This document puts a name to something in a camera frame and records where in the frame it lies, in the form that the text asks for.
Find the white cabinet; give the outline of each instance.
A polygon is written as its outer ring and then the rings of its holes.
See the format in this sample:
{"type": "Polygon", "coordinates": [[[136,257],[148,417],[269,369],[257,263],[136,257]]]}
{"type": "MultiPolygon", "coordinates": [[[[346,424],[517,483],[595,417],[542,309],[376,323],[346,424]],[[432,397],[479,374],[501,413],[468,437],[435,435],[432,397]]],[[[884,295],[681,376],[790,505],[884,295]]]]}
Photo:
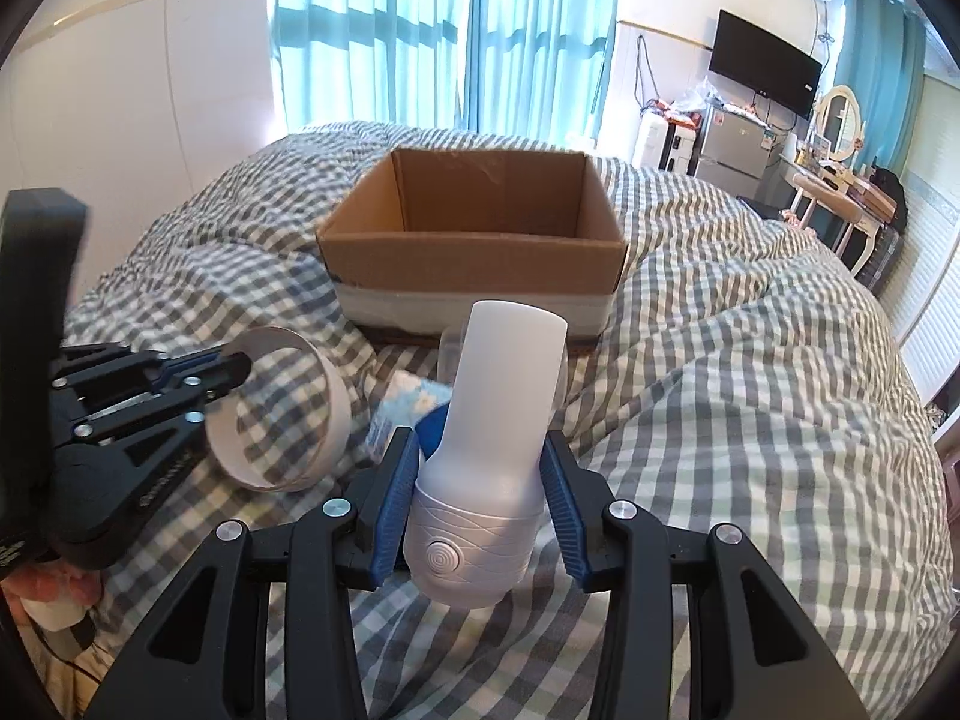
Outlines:
{"type": "Polygon", "coordinates": [[[166,0],[170,89],[194,191],[270,141],[267,0],[166,0]]]}
{"type": "Polygon", "coordinates": [[[170,98],[163,0],[98,13],[13,57],[13,130],[31,187],[90,206],[74,295],[191,194],[170,98]]]}
{"type": "Polygon", "coordinates": [[[270,141],[266,0],[94,9],[0,70],[0,190],[61,187],[90,207],[72,295],[160,215],[270,141]]]}

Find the plaid bedding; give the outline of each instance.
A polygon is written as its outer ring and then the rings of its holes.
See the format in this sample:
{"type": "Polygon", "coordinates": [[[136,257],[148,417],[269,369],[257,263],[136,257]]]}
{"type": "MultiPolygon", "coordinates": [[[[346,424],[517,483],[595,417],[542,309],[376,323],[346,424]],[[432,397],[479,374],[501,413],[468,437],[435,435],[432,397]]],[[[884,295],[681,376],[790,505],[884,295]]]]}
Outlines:
{"type": "MultiPolygon", "coordinates": [[[[72,343],[172,354],[278,324],[337,365],[354,430],[313,490],[255,494],[203,461],[107,572],[98,643],[117,653],[222,520],[296,519],[368,464],[362,439],[395,370],[436,351],[376,352],[344,320],[314,225],[390,148],[544,148],[384,124],[292,135],[157,220],[73,309],[72,343]]],[[[583,466],[663,522],[739,524],[822,632],[875,718],[893,717],[944,651],[952,554],[929,426],[880,306],[819,242],[688,177],[597,160],[630,242],[595,353],[570,361],[558,425],[583,466]]],[[[244,387],[248,456],[281,476],[323,419],[318,371],[291,353],[244,387]]],[[[402,576],[352,600],[371,718],[586,716],[607,600],[563,571],[547,517],[526,578],[489,610],[432,604],[402,576]]],[[[268,717],[285,717],[282,588],[272,594],[268,717]]],[[[672,714],[688,715],[685,596],[675,595],[672,714]]]]}

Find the white spray bottle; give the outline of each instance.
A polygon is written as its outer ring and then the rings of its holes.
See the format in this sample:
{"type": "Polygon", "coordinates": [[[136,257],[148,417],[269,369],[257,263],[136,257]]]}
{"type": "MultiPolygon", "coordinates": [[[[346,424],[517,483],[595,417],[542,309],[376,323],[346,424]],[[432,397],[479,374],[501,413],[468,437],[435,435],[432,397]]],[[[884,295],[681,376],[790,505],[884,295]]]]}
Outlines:
{"type": "Polygon", "coordinates": [[[491,607],[526,572],[565,341],[555,314],[474,304],[443,440],[416,477],[403,541],[414,583],[434,601],[491,607]]]}

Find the roll of tape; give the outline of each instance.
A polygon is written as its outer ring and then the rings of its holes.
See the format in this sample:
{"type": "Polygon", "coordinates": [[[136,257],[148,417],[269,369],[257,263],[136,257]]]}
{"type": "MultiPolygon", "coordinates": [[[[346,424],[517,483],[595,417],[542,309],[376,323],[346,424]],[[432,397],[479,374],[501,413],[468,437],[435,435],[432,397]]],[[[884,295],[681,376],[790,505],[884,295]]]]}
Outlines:
{"type": "Polygon", "coordinates": [[[307,462],[304,473],[294,479],[271,484],[247,461],[243,442],[237,430],[237,404],[240,396],[235,392],[206,407],[206,436],[210,449],[224,473],[234,482],[258,493],[296,493],[306,490],[333,470],[343,456],[350,435],[350,400],[347,387],[333,364],[306,338],[283,327],[254,327],[246,330],[224,346],[221,355],[243,352],[256,363],[264,355],[282,349],[299,349],[311,355],[323,369],[328,396],[328,416],[320,426],[317,446],[307,462]]]}

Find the cardboard box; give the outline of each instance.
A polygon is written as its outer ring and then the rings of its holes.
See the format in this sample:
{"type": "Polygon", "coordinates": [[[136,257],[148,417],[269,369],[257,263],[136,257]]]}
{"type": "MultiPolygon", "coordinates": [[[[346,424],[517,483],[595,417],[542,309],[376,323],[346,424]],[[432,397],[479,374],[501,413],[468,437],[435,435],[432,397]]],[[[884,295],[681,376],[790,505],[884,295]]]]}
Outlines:
{"type": "Polygon", "coordinates": [[[318,228],[344,314],[435,335],[484,298],[606,326],[627,245],[592,163],[558,151],[415,151],[381,160],[318,228]]]}

